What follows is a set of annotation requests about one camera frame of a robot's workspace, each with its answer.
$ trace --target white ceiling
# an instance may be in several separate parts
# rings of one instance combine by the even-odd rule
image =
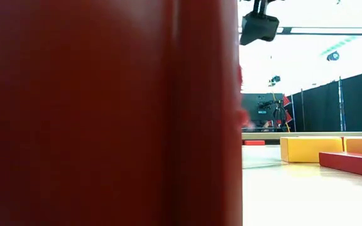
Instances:
[[[268,6],[280,26],[362,27],[360,0],[285,0]],[[253,7],[253,1],[239,5],[239,20]],[[338,48],[340,59],[328,62],[321,53],[347,36],[278,35],[273,42],[254,41],[240,46],[245,92],[271,92],[267,81],[279,75],[274,92],[292,94],[362,73],[362,36]]]
[[[276,0],[266,14],[276,16],[280,26],[362,27],[362,0]],[[253,1],[238,2],[238,18],[253,9]]]

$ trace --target black spotlight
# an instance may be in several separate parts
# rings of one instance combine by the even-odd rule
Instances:
[[[334,51],[333,53],[329,54],[327,57],[326,57],[326,60],[327,61],[335,61],[335,60],[338,60],[340,58],[340,54],[337,52],[337,51]]]
[[[250,44],[257,39],[273,41],[279,20],[276,17],[266,15],[268,3],[273,1],[275,0],[254,1],[254,10],[243,17],[240,45]]]

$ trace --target stage light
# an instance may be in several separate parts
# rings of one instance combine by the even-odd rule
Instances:
[[[254,9],[243,17],[241,22],[240,45],[247,45],[261,39],[273,41],[279,26],[279,20],[274,16],[266,15],[268,3],[275,0],[254,0]]]
[[[280,76],[275,75],[273,78],[269,80],[269,87],[275,86],[276,83],[280,82]]]
[[[362,28],[292,28],[291,33],[362,34]]]
[[[336,61],[340,58],[340,54],[337,51],[334,51],[333,53],[329,54],[326,57],[327,61]]]

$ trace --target red padded pillar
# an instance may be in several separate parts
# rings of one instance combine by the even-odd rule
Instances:
[[[240,225],[235,29],[233,1],[0,0],[0,225]]]
[[[183,0],[178,8],[171,88],[176,221],[242,225],[237,2]]]

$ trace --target floor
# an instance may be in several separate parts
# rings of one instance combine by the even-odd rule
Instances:
[[[362,225],[362,176],[243,146],[244,226]]]

